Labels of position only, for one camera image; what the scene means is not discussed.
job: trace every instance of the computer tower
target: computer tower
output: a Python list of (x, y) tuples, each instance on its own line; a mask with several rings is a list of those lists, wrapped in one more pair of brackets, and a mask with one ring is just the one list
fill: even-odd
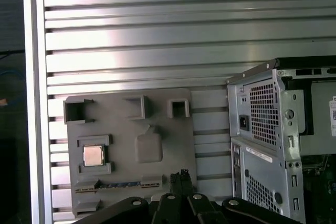
[(234, 195), (336, 223), (336, 57), (274, 59), (227, 84)]

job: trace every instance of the corrugated metal panel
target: corrugated metal panel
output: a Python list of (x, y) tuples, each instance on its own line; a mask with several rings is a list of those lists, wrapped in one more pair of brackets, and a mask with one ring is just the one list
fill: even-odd
[[(39, 1), (48, 73), (42, 83), (53, 118), (47, 160), (68, 160), (62, 123), (67, 96), (190, 87), (194, 112), (203, 112), (193, 115), (198, 186), (219, 198), (232, 193), (225, 80), (274, 57), (336, 54), (336, 0)], [(54, 186), (68, 177), (68, 166), (51, 170)], [(63, 200), (71, 197), (69, 189), (52, 196), (54, 208), (71, 206)], [(54, 213), (55, 221), (70, 218)]]

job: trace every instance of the bolt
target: bolt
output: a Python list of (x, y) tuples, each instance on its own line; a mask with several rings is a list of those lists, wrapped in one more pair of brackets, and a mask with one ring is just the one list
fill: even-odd
[(234, 199), (232, 199), (232, 200), (229, 201), (229, 204), (230, 204), (231, 206), (238, 206), (238, 205), (239, 205), (239, 202), (236, 201), (236, 200), (234, 200)]
[(200, 195), (200, 194), (195, 194), (195, 195), (193, 196), (193, 198), (194, 198), (194, 199), (201, 199), (201, 198), (202, 198), (202, 195)]

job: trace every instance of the sticker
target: sticker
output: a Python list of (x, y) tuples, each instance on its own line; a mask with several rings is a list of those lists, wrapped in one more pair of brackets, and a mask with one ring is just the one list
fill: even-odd
[(263, 153), (260, 153), (260, 152), (258, 152), (258, 151), (255, 151), (254, 149), (251, 149), (251, 148), (249, 148), (249, 147), (246, 147), (246, 150), (247, 150), (248, 152), (252, 153), (253, 155), (256, 155), (256, 156), (262, 158), (263, 160), (266, 160), (267, 162), (273, 163), (273, 159), (272, 159), (271, 157), (269, 157), (269, 156), (263, 154)]
[(331, 135), (336, 136), (336, 97), (332, 98), (329, 102), (330, 107), (330, 122), (331, 122)]

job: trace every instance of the perforated metal panel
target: perforated metal panel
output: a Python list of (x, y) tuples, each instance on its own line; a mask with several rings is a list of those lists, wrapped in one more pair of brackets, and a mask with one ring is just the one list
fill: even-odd
[(252, 87), (250, 99), (253, 138), (276, 146), (275, 127), (279, 126), (279, 111), (274, 106), (278, 97), (273, 84)]
[(280, 213), (280, 209), (274, 204), (273, 193), (259, 181), (250, 176), (246, 181), (246, 189), (249, 202)]

